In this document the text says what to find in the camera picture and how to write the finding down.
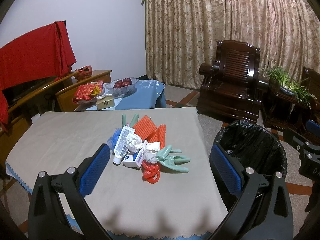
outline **green plant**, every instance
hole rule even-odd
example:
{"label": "green plant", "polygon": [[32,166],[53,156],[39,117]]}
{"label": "green plant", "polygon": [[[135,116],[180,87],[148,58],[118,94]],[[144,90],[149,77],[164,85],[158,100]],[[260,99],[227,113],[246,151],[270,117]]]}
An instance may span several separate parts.
{"label": "green plant", "polygon": [[267,74],[271,81],[277,80],[280,83],[280,85],[283,86],[285,89],[294,92],[298,98],[298,101],[311,108],[311,97],[314,99],[316,99],[316,97],[310,94],[305,86],[301,86],[301,82],[293,81],[290,78],[289,73],[284,71],[282,67],[273,66],[267,70]]}

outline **blue gripper pad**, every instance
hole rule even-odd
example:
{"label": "blue gripper pad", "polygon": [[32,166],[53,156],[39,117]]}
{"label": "blue gripper pad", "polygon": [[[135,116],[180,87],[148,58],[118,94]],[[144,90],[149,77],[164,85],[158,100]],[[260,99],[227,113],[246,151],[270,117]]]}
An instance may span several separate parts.
{"label": "blue gripper pad", "polygon": [[94,186],[97,184],[98,179],[110,159],[109,146],[107,144],[101,145],[91,158],[93,160],[80,179],[79,192],[82,197],[91,194]]}
{"label": "blue gripper pad", "polygon": [[309,120],[306,123],[306,130],[308,132],[313,133],[315,136],[320,137],[320,125],[319,124]]}
{"label": "blue gripper pad", "polygon": [[210,158],[218,170],[223,182],[226,184],[229,193],[239,198],[242,190],[241,177],[218,145],[214,144],[212,146]]}

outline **white wall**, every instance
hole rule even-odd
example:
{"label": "white wall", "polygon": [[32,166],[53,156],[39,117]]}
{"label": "white wall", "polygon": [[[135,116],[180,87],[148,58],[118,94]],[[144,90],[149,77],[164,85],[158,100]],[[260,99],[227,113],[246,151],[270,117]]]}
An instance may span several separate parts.
{"label": "white wall", "polygon": [[141,0],[15,0],[0,24],[0,47],[63,20],[77,60],[73,70],[111,69],[112,79],[146,74]]}

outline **tube cap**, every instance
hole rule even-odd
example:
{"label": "tube cap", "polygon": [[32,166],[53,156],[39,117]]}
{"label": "tube cap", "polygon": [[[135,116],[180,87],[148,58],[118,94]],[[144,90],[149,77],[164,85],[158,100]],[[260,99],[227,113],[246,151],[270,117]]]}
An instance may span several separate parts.
{"label": "tube cap", "polygon": [[113,156],[113,163],[114,164],[120,164],[122,161],[122,157]]}

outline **beige curtain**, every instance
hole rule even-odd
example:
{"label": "beige curtain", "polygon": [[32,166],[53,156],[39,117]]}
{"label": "beige curtain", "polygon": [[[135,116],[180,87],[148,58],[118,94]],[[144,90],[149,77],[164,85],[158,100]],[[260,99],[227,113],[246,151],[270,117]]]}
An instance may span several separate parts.
{"label": "beige curtain", "polygon": [[230,39],[261,49],[263,75],[272,64],[296,80],[302,66],[320,72],[320,23],[306,0],[146,0],[149,78],[199,88],[200,64]]}

